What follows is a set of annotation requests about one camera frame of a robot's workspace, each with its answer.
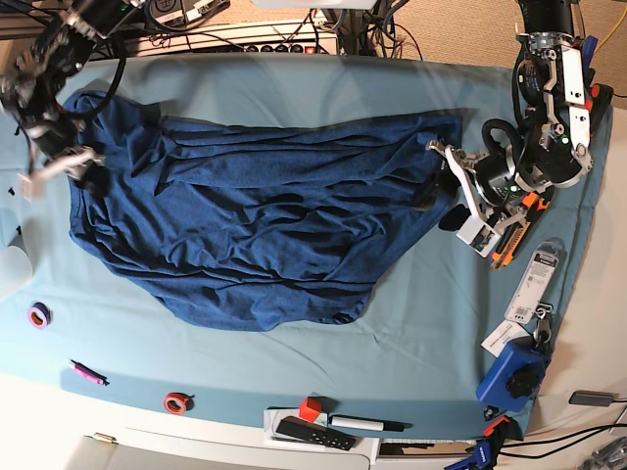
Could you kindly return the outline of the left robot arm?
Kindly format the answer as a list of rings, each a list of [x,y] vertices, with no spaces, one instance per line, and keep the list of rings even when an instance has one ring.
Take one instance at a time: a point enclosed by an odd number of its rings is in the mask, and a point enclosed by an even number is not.
[[[439,227],[479,253],[524,225],[532,196],[572,186],[593,166],[579,4],[521,1],[518,7],[523,29],[511,75],[514,121],[485,121],[484,148],[474,154],[438,141],[426,146],[442,157],[446,176],[465,198]]]

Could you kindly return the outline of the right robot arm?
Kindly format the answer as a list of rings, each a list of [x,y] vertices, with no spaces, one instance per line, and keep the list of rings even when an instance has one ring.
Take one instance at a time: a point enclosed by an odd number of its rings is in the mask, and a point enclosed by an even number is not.
[[[28,200],[40,197],[46,181],[61,173],[94,196],[108,193],[105,157],[79,144],[78,137],[112,101],[126,65],[125,46],[115,33],[144,5],[143,1],[71,2],[18,56],[13,72],[1,78],[2,109],[14,118],[27,144],[27,165],[18,182]],[[107,40],[120,54],[109,91],[87,112],[66,110],[57,95]]]

